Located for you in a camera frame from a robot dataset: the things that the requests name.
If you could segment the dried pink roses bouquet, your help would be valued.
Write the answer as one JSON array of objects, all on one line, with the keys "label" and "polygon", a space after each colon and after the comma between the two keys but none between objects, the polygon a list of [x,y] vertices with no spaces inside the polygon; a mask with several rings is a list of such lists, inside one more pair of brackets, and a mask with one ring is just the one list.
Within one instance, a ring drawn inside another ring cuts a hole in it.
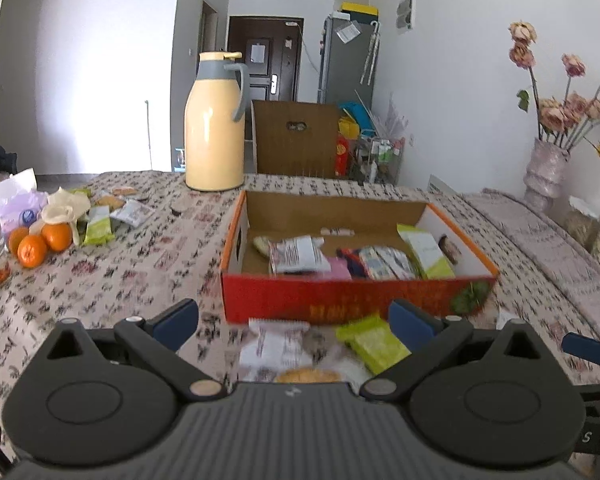
[{"label": "dried pink roses bouquet", "polygon": [[566,77],[564,91],[558,96],[543,96],[535,75],[536,59],[532,50],[538,41],[535,28],[528,22],[516,21],[508,26],[508,32],[512,40],[509,61],[530,78],[530,88],[516,94],[517,105],[523,112],[535,110],[538,139],[567,153],[586,143],[600,156],[600,141],[591,140],[591,134],[600,130],[600,82],[592,96],[574,90],[574,82],[586,75],[586,65],[579,55],[565,53],[560,58]]}]

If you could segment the dark brown entrance door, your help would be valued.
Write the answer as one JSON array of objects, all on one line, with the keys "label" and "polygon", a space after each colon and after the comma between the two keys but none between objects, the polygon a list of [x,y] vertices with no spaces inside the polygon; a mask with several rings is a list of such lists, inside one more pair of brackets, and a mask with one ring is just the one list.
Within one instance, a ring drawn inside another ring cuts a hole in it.
[{"label": "dark brown entrance door", "polygon": [[231,16],[227,47],[242,52],[253,101],[297,99],[302,18]]}]

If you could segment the pink snack packet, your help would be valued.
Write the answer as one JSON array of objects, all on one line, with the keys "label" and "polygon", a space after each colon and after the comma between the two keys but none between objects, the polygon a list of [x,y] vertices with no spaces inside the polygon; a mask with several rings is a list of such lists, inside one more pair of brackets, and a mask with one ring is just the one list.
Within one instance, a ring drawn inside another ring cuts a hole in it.
[{"label": "pink snack packet", "polygon": [[346,259],[338,257],[328,257],[329,270],[323,274],[324,280],[329,281],[351,281],[352,276],[349,271]]}]

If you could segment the orange mandarin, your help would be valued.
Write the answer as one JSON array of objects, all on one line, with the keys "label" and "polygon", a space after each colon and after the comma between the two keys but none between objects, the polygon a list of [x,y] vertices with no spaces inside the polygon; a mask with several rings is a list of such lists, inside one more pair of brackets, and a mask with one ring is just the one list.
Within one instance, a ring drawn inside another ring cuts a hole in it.
[{"label": "orange mandarin", "polygon": [[47,245],[42,235],[28,234],[20,240],[17,258],[25,268],[37,268],[45,261],[46,255]]},{"label": "orange mandarin", "polygon": [[41,235],[52,252],[64,252],[73,243],[72,229],[68,223],[45,223]]}]

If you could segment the pink ribbed flower vase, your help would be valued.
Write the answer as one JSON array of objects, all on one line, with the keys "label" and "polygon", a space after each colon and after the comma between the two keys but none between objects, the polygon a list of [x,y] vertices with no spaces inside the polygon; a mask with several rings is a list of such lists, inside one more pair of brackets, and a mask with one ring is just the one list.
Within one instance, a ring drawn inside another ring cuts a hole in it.
[{"label": "pink ribbed flower vase", "polygon": [[570,154],[563,148],[535,139],[524,175],[524,200],[539,211],[549,211],[562,195],[569,159]]}]

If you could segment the large white red snack bag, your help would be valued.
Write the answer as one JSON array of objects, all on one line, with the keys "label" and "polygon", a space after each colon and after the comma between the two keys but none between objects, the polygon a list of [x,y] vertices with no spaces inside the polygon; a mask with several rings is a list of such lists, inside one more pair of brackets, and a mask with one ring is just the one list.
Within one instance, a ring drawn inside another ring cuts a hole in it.
[{"label": "large white red snack bag", "polygon": [[325,273],[330,263],[322,252],[323,237],[298,236],[273,242],[266,236],[257,236],[252,244],[257,252],[268,259],[271,274]]}]

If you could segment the white biscuit packet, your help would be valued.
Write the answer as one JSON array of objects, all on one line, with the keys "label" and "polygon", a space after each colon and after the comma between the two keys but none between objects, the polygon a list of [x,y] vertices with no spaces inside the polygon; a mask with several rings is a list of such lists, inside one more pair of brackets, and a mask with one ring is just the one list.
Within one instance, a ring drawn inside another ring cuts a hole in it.
[{"label": "white biscuit packet", "polygon": [[274,382],[282,373],[311,367],[312,356],[303,345],[310,327],[306,322],[252,318],[249,330],[253,338],[239,353],[240,379],[243,382]]}]

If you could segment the dark blue orange snack bag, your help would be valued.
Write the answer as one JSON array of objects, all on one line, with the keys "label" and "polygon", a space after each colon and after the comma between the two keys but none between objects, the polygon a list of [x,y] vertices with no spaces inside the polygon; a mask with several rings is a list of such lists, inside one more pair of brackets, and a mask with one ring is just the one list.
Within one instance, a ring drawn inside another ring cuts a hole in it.
[{"label": "dark blue orange snack bag", "polygon": [[384,263],[372,246],[360,249],[338,248],[336,256],[347,260],[349,271],[354,278],[379,280],[381,277]]}]

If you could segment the green snack packet on table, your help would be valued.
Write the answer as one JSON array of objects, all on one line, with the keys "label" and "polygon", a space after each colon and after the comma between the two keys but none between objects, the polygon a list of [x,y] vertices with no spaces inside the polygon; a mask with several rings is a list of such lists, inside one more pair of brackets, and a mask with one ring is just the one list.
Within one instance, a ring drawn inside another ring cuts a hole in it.
[{"label": "green snack packet on table", "polygon": [[350,347],[374,375],[381,374],[412,354],[379,315],[366,316],[337,327],[336,338]]}]

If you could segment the long green white snack box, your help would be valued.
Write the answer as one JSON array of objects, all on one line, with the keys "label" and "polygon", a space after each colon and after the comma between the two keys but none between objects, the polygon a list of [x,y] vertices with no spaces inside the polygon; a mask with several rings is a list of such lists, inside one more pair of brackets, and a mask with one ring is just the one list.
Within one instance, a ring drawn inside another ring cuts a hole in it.
[{"label": "long green white snack box", "polygon": [[398,224],[396,232],[406,244],[424,280],[455,278],[452,264],[429,232],[406,224]]}]

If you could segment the orange mandarin back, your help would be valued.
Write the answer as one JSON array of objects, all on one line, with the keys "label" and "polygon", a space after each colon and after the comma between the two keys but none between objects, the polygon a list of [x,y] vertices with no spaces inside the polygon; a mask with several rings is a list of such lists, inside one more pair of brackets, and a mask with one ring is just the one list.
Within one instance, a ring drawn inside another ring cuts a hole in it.
[{"label": "orange mandarin back", "polygon": [[64,252],[73,243],[72,229],[68,223],[45,223],[41,235],[52,252]]}]

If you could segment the green packet near oranges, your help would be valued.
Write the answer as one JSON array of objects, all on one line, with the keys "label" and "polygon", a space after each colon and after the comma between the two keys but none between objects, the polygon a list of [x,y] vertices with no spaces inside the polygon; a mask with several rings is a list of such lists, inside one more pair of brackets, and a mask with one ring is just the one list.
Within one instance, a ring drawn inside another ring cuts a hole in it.
[{"label": "green packet near oranges", "polygon": [[106,245],[114,239],[108,206],[94,206],[87,214],[84,246]]}]

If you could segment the yellow black box on fridge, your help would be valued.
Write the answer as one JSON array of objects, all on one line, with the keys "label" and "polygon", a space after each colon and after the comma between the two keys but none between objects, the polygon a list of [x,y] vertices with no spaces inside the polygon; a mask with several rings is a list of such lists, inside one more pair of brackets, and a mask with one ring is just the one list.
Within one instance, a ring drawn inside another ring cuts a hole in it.
[{"label": "yellow black box on fridge", "polygon": [[372,24],[379,20],[378,9],[367,4],[343,2],[340,11],[347,13],[351,21],[358,21],[361,24]]}]

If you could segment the purple plastic bag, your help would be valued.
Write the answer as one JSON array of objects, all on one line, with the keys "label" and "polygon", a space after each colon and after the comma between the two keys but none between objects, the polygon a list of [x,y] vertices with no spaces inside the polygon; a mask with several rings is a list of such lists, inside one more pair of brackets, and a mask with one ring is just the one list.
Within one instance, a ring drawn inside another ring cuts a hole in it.
[{"label": "purple plastic bag", "polygon": [[0,182],[0,225],[4,234],[30,226],[47,205],[47,193],[38,190],[32,168]]}]

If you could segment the grey folded blanket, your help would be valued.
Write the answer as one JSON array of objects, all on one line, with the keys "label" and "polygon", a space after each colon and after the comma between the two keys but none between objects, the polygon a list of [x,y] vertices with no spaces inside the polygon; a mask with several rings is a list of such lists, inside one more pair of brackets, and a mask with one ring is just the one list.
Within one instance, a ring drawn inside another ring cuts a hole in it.
[{"label": "grey folded blanket", "polygon": [[556,222],[509,194],[485,190],[462,199],[541,269],[600,336],[600,265]]}]

